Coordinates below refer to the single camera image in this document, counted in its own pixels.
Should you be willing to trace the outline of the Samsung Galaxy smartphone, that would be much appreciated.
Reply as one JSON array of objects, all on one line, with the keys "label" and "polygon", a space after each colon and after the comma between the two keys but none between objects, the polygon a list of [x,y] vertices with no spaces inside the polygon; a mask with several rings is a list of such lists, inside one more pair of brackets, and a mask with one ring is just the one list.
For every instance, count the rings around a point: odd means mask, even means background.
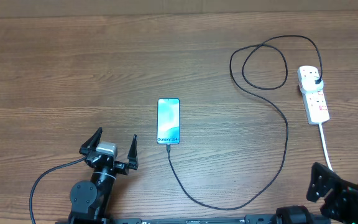
[{"label": "Samsung Galaxy smartphone", "polygon": [[180,100],[178,98],[158,99],[157,143],[180,143]]}]

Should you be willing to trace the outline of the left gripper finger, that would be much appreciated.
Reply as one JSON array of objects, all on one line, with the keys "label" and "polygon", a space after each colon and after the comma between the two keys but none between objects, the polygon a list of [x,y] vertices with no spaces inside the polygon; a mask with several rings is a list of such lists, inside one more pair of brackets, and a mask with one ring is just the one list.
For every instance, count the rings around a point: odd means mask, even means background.
[{"label": "left gripper finger", "polygon": [[97,145],[100,142],[102,132],[103,132],[102,127],[99,127],[97,129],[97,131],[87,141],[85,141],[81,145],[79,153],[80,154],[89,154],[91,151],[95,151],[97,148]]},{"label": "left gripper finger", "polygon": [[133,136],[129,153],[127,155],[128,167],[132,170],[138,169],[138,157],[137,157],[137,135]]}]

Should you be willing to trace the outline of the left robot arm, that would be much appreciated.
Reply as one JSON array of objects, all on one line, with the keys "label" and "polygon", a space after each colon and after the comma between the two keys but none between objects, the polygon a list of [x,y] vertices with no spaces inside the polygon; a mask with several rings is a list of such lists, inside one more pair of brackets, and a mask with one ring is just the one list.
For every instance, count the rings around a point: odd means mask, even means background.
[{"label": "left robot arm", "polygon": [[106,215],[109,199],[118,174],[128,175],[138,169],[137,136],[132,138],[127,162],[117,157],[117,145],[101,140],[103,129],[85,141],[79,150],[85,163],[93,169],[90,180],[77,182],[70,191],[71,212],[68,223],[113,223]]}]

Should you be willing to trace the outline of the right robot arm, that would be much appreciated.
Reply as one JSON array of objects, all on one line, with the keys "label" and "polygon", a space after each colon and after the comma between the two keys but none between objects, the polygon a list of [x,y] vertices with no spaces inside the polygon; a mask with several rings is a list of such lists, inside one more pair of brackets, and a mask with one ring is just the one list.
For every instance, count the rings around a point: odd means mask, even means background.
[{"label": "right robot arm", "polygon": [[271,219],[272,223],[323,223],[335,220],[358,223],[358,183],[346,181],[326,166],[315,162],[311,167],[311,180],[306,194],[310,202],[324,199],[321,217],[313,215],[305,206],[281,207]]}]

